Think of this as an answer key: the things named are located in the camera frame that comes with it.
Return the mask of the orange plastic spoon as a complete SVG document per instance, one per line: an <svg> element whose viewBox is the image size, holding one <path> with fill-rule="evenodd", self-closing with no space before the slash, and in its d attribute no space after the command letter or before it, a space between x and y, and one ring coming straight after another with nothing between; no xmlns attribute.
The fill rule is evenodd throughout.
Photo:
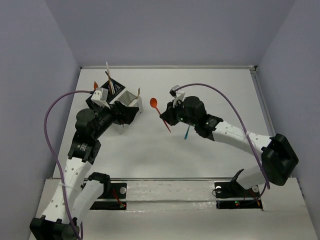
<svg viewBox="0 0 320 240"><path fill-rule="evenodd" d="M157 101L156 98L152 97L152 98L150 99L150 101L149 101L149 104L150 104L150 106L151 106L152 108L154 108L154 109L158 112L159 115L161 115L161 112L160 112L160 110L158 109L158 101ZM163 121L164 125L166 126L166 128L168 129L168 131L171 133L171 130L170 130L168 124L166 123L166 121L165 121L165 120L162 120L162 121Z"/></svg>

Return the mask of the iridescent metal fork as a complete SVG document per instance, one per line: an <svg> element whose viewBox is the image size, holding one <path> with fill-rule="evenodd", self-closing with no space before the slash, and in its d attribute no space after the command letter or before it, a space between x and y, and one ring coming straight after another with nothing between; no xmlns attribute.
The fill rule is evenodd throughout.
<svg viewBox="0 0 320 240"><path fill-rule="evenodd" d="M184 140L187 140L187 139L188 139L190 127L191 127L191 126L188 125L187 130L186 130L185 135L184 135Z"/></svg>

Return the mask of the orange plastic knife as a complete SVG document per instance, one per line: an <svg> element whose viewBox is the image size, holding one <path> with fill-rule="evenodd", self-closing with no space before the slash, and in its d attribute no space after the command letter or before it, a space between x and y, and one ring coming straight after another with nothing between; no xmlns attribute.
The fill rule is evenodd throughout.
<svg viewBox="0 0 320 240"><path fill-rule="evenodd" d="M93 84L94 90L96 90L98 87L99 87L98 84L96 82L94 82L94 84Z"/></svg>

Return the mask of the white chopstick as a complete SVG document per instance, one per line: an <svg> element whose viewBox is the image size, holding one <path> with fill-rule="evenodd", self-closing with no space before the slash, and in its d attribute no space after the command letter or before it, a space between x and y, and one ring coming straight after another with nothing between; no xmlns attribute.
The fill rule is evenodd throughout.
<svg viewBox="0 0 320 240"><path fill-rule="evenodd" d="M107 61L105 62L105 64L106 64L106 74L107 74L107 76L108 76L108 83L109 83L109 88L110 88L110 94L111 94L111 95L114 95L114 94L115 94L115 89L114 89L114 85L113 85L112 78L111 78L111 74L110 74L109 64L108 64Z"/></svg>

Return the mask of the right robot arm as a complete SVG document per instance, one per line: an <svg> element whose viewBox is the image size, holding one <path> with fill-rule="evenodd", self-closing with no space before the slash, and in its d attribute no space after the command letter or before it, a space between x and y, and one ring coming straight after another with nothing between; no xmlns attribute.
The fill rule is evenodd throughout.
<svg viewBox="0 0 320 240"><path fill-rule="evenodd" d="M260 135L233 126L208 114L204 103L196 96L169 102L160 118L170 126L188 124L202 138L235 147L256 158L256 166L240 169L227 184L227 189L235 196L242 196L261 184L284 186L299 162L284 135Z"/></svg>

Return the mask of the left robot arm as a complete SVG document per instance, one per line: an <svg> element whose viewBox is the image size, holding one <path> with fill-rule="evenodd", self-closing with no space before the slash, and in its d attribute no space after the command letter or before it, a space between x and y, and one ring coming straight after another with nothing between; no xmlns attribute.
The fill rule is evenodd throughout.
<svg viewBox="0 0 320 240"><path fill-rule="evenodd" d="M131 124L140 111L115 101L110 107L90 107L76 115L75 128L65 168L60 168L61 180L46 209L30 223L37 240L79 240L82 222L98 197L110 194L111 180L105 173L91 169L101 148L99 137L112 124Z"/></svg>

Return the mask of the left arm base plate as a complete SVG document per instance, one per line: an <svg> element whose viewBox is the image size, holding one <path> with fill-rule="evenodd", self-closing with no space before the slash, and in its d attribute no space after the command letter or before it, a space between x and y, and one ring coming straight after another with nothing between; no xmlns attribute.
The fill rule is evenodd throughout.
<svg viewBox="0 0 320 240"><path fill-rule="evenodd" d="M127 209L127 183L112 181L108 193L95 200L90 210L125 211Z"/></svg>

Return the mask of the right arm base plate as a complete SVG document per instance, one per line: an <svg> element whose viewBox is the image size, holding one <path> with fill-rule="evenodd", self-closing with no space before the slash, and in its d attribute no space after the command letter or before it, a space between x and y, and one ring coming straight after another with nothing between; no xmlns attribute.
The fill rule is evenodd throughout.
<svg viewBox="0 0 320 240"><path fill-rule="evenodd" d="M259 187L253 186L245 190L231 190L230 182L214 183L211 194L215 197L218 210L263 209Z"/></svg>

